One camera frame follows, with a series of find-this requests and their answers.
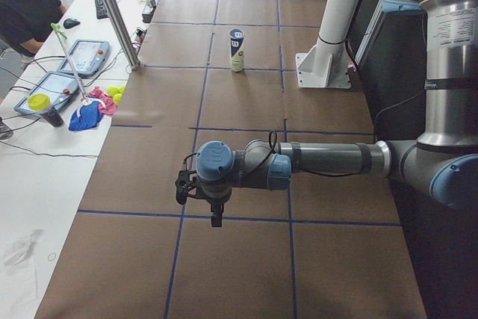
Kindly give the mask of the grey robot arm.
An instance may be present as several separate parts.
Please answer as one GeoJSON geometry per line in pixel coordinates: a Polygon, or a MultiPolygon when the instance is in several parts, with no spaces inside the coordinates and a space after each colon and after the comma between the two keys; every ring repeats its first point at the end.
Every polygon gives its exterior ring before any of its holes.
{"type": "Polygon", "coordinates": [[[196,168],[182,169],[176,199],[203,199],[211,224],[222,224],[233,188],[288,188],[298,172],[339,177],[391,177],[435,201],[477,207],[477,0],[382,0],[385,12],[422,10],[426,27],[426,123],[417,140],[365,143],[280,143],[253,140],[243,150],[221,141],[203,144],[196,168]]]}

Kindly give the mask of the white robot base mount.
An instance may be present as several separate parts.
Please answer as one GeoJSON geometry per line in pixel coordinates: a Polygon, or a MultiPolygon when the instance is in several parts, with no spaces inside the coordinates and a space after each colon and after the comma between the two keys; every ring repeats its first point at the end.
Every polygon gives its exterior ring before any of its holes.
{"type": "Polygon", "coordinates": [[[300,88],[351,88],[345,42],[359,0],[327,0],[316,44],[296,54],[300,88]]]}

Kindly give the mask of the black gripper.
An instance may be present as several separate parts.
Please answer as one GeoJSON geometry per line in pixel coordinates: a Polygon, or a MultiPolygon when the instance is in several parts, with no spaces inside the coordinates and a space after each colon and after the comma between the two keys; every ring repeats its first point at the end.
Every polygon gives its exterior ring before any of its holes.
{"type": "Polygon", "coordinates": [[[203,189],[206,195],[206,201],[211,205],[211,226],[221,227],[223,223],[224,204],[230,199],[230,188],[219,189],[203,189]]]}

